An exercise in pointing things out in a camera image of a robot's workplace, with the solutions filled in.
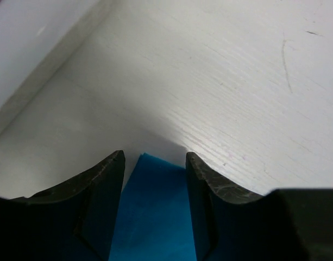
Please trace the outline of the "blue t shirt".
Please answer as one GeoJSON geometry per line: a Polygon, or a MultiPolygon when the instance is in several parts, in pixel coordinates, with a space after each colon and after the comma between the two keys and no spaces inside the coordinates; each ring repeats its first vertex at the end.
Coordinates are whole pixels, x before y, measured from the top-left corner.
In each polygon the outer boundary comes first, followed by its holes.
{"type": "Polygon", "coordinates": [[[186,172],[143,154],[122,191],[110,260],[196,260],[186,172]]]}

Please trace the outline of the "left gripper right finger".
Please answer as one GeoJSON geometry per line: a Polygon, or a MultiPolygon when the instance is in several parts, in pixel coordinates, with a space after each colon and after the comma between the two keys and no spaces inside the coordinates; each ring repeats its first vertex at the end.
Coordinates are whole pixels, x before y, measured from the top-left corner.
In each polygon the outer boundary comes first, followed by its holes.
{"type": "Polygon", "coordinates": [[[333,260],[333,189],[262,196],[193,152],[186,178],[198,260],[333,260]]]}

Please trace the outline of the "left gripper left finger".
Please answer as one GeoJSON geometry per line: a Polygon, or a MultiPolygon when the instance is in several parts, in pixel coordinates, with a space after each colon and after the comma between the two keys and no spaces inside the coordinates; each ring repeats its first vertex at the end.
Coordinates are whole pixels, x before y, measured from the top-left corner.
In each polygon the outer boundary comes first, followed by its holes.
{"type": "Polygon", "coordinates": [[[0,197],[0,260],[108,260],[124,171],[118,150],[29,198],[0,197]]]}

